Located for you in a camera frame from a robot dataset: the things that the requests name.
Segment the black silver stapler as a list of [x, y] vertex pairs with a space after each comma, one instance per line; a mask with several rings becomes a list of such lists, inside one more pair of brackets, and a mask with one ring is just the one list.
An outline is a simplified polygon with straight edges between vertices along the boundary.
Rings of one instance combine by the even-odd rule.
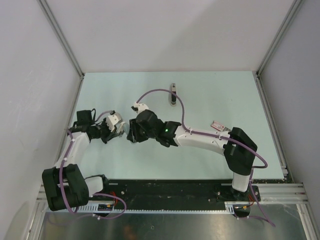
[[171, 94], [170, 94], [170, 97], [169, 97], [169, 102], [170, 102], [170, 105], [172, 107], [175, 107], [176, 104], [177, 104], [177, 86], [175, 83], [172, 83], [171, 86], [170, 86], [170, 91], [171, 91]]

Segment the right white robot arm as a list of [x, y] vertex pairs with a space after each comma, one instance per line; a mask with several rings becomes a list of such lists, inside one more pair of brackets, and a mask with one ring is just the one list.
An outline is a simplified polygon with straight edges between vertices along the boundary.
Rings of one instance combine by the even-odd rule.
[[250, 175], [258, 146], [241, 128], [201, 132], [184, 127], [180, 122], [163, 122], [149, 109], [132, 109], [137, 115], [129, 120], [127, 140], [135, 144], [153, 139], [166, 148], [194, 147], [218, 153], [224, 156], [228, 168], [233, 172], [231, 196], [237, 201], [248, 196]]

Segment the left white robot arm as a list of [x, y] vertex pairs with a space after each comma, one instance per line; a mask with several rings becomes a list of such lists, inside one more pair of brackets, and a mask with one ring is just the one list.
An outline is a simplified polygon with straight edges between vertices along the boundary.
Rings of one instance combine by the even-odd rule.
[[69, 144], [62, 151], [54, 167], [42, 172], [42, 182], [51, 211], [68, 210], [75, 213], [85, 206], [94, 195], [105, 200], [111, 188], [104, 174], [89, 176], [79, 167], [83, 155], [92, 140], [100, 139], [107, 144], [123, 133], [124, 121], [114, 110], [96, 115], [96, 110], [76, 112], [76, 121], [67, 129]]

